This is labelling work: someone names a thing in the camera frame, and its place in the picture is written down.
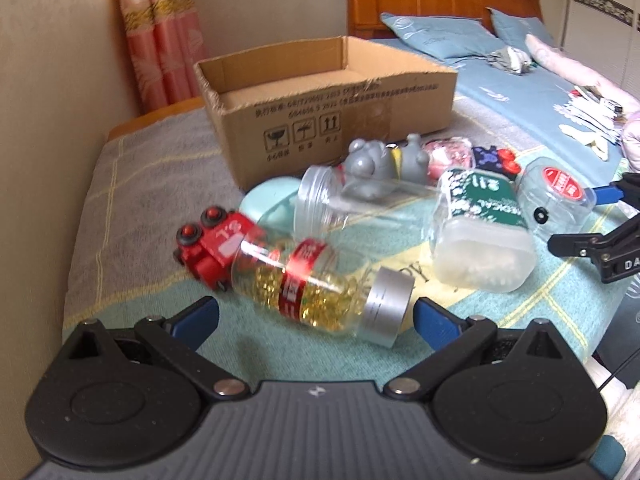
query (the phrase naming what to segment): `cardboard box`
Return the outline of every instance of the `cardboard box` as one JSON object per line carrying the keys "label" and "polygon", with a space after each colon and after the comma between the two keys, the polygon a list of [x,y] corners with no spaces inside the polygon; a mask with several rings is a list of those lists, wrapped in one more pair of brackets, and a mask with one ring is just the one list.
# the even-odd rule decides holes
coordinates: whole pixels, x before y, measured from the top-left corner
{"label": "cardboard box", "polygon": [[353,139],[394,142],[445,128],[457,77],[422,56],[351,37],[272,44],[195,70],[244,190],[338,162]]}

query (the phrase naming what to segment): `gray hippo figurine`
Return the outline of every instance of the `gray hippo figurine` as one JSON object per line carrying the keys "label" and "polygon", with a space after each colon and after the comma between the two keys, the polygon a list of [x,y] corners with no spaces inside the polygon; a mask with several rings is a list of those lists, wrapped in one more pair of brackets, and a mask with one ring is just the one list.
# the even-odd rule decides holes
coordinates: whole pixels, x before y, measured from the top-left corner
{"label": "gray hippo figurine", "polygon": [[422,139],[419,134],[409,134],[406,140],[405,146],[395,148],[379,140],[351,141],[342,164],[345,191],[372,200],[390,194],[397,187],[393,181],[427,184],[429,154],[422,150]]}

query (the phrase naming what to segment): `white star logo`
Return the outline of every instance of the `white star logo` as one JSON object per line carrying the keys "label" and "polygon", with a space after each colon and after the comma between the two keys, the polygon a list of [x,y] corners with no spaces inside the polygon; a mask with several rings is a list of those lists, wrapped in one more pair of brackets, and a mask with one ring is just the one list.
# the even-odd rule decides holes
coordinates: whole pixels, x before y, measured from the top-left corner
{"label": "white star logo", "polygon": [[326,390],[322,386],[314,386],[313,388],[308,389],[309,395],[313,395],[316,399],[320,396],[323,396],[326,393]]}

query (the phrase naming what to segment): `pink plush toy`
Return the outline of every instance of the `pink plush toy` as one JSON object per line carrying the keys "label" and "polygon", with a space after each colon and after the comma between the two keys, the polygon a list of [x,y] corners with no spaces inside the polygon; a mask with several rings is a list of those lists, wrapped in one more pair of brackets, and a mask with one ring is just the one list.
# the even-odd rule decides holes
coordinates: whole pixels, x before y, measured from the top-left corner
{"label": "pink plush toy", "polygon": [[532,34],[527,34],[525,44],[531,57],[539,65],[558,74],[569,83],[579,86],[593,86],[604,98],[611,99],[622,106],[623,113],[627,118],[622,132],[623,152],[628,158],[631,170],[640,173],[640,102],[602,74],[565,56],[558,49],[542,43]]}

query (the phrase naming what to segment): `black cable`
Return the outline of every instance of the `black cable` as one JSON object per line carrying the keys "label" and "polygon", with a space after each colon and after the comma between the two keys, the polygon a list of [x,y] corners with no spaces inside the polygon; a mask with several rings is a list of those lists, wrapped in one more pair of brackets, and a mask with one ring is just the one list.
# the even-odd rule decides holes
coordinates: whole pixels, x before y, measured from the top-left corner
{"label": "black cable", "polygon": [[636,348],[635,352],[633,352],[629,357],[627,357],[624,361],[622,361],[618,368],[613,370],[612,374],[607,378],[607,380],[600,385],[600,387],[598,388],[598,391],[601,392],[602,389],[605,386],[607,386],[607,384],[609,384],[616,375],[618,375],[631,361],[633,361],[639,355],[640,355],[640,347]]}

